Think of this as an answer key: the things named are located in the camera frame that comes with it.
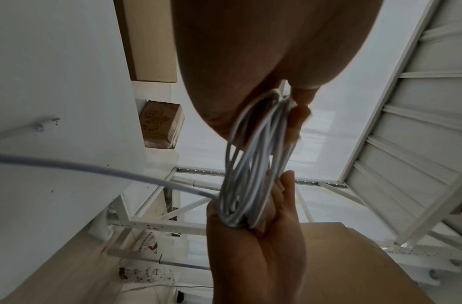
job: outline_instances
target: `box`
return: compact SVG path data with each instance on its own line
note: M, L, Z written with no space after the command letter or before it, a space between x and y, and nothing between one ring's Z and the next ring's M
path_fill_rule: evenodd
M170 0L114 0L129 76L178 81Z
M432 304L379 246L341 223L302 223L307 272L299 304Z
M144 146L173 149L184 121L181 105L149 100L139 115Z

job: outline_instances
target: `hand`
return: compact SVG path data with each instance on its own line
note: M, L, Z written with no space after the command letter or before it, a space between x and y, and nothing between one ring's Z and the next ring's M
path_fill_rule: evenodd
M173 1L179 67L201 117L225 139L256 96L291 85L298 104L285 144L295 142L319 87L367 37L381 0Z
M284 191L271 192L274 219L267 228L230 228L207 208L207 248L214 281L213 303L294 303L306 271L306 247L295 204L295 174L281 176Z

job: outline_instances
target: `cardboard box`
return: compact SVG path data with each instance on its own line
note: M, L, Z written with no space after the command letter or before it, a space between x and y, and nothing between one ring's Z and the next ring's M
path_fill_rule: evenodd
M149 100L139 115L144 146L173 149L184 121L181 105Z
M298 303L433 304L379 246L341 223L303 223L307 273Z
M178 81L170 0L114 0L129 76Z

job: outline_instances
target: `white ceiling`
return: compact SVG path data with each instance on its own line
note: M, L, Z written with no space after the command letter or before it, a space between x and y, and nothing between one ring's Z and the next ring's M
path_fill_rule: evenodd
M297 177L337 180L363 132L428 0L386 0L363 47L348 67L323 86L301 130L287 168ZM177 151L182 166L224 169L226 142L198 116L182 79L172 102L186 118Z

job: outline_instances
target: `person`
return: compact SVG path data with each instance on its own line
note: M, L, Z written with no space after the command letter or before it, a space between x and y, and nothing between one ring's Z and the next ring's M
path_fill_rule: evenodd
M173 1L180 71L202 119L225 139L241 110L283 80L297 103L285 145L295 142L320 86L358 52L382 0ZM229 228L210 203L207 218L214 303L293 303L306 269L294 173L271 193L263 229Z

